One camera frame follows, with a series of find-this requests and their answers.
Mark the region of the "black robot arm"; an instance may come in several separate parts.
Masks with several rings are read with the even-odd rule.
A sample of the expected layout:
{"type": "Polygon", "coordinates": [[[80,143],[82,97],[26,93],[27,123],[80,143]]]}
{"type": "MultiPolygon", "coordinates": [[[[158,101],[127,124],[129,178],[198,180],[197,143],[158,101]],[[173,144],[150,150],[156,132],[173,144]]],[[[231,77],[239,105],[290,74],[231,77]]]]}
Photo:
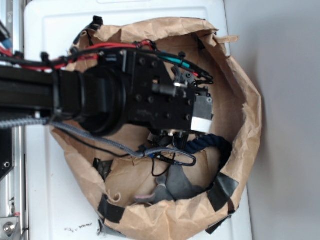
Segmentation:
{"type": "Polygon", "coordinates": [[[0,116],[76,121],[95,136],[124,125],[156,135],[208,133],[213,99],[208,72],[179,56],[132,48],[96,49],[96,66],[66,71],[57,61],[1,57],[0,116]]]}

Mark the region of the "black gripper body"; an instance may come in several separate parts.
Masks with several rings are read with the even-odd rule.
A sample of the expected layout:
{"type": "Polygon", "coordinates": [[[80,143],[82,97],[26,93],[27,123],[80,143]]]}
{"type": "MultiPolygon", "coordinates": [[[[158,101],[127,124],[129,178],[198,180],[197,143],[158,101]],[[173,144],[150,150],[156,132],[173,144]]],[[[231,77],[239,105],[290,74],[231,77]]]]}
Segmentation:
{"type": "Polygon", "coordinates": [[[196,96],[211,96],[190,82],[190,73],[176,81],[160,58],[133,49],[106,52],[98,63],[106,87],[105,134],[126,124],[160,136],[208,134],[191,130],[196,96]]]}

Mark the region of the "grey white-tipped gripper finger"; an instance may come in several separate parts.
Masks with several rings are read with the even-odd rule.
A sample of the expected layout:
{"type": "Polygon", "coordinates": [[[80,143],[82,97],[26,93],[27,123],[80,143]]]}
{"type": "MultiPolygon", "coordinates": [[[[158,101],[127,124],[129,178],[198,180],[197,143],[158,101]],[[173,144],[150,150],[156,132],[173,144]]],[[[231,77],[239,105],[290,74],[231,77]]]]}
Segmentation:
{"type": "Polygon", "coordinates": [[[191,119],[191,130],[209,133],[213,118],[213,99],[209,96],[196,96],[191,119]]]}

